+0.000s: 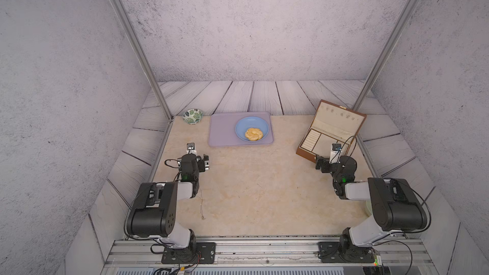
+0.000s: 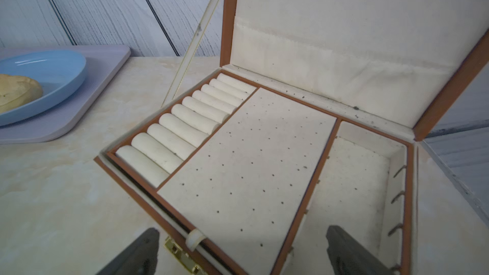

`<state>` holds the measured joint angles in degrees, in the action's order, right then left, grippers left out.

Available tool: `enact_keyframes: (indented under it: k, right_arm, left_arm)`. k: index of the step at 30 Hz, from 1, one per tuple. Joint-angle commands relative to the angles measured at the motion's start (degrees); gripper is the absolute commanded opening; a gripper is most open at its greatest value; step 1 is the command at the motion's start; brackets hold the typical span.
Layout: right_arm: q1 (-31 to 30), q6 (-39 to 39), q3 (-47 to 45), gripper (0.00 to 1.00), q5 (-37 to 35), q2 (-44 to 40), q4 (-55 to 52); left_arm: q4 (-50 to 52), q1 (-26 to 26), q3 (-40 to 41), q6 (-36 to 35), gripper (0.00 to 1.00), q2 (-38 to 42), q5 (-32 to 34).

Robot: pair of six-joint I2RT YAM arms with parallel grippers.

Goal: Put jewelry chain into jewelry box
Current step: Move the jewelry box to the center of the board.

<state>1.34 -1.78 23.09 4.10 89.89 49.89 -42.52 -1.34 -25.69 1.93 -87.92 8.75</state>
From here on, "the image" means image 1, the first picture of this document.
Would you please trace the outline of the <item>brown wooden jewelry box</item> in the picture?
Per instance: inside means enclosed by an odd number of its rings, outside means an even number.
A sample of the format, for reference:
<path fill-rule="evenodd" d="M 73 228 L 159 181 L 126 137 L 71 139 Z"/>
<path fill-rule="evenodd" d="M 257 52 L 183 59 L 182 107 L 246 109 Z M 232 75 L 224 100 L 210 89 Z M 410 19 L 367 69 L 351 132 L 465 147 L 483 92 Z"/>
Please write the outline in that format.
<path fill-rule="evenodd" d="M 354 145 L 366 118 L 366 114 L 321 100 L 296 154 L 315 162 L 316 155 L 330 158 L 332 144 L 341 143 L 341 156 L 346 155 Z"/>

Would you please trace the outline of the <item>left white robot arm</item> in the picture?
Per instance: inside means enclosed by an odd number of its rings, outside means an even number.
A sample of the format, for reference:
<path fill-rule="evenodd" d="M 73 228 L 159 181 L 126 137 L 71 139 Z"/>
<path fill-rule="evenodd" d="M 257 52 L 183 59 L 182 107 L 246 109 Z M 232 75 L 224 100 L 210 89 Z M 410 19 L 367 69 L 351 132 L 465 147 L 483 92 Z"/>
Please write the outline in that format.
<path fill-rule="evenodd" d="M 177 222 L 176 208 L 178 201 L 197 196 L 200 174 L 209 169 L 210 158 L 190 153 L 177 163 L 178 174 L 174 181 L 140 185 L 124 229 L 130 239 L 156 240 L 166 248 L 194 253 L 195 234 Z"/>

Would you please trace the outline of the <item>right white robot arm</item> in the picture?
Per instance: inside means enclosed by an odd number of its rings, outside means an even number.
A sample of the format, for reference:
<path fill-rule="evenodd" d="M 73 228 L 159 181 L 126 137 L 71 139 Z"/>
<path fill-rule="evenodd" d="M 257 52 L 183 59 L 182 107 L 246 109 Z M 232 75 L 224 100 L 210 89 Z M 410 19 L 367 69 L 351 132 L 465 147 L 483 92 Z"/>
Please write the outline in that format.
<path fill-rule="evenodd" d="M 417 234 L 431 224 L 429 207 L 423 207 L 409 183 L 404 179 L 368 178 L 355 180 L 357 162 L 343 155 L 332 162 L 316 156 L 315 167 L 332 176 L 335 194 L 342 200 L 369 201 L 372 214 L 361 224 L 347 227 L 338 243 L 329 243 L 319 255 L 333 260 L 335 256 L 346 262 L 372 262 L 373 245 L 377 241 L 398 233 Z"/>

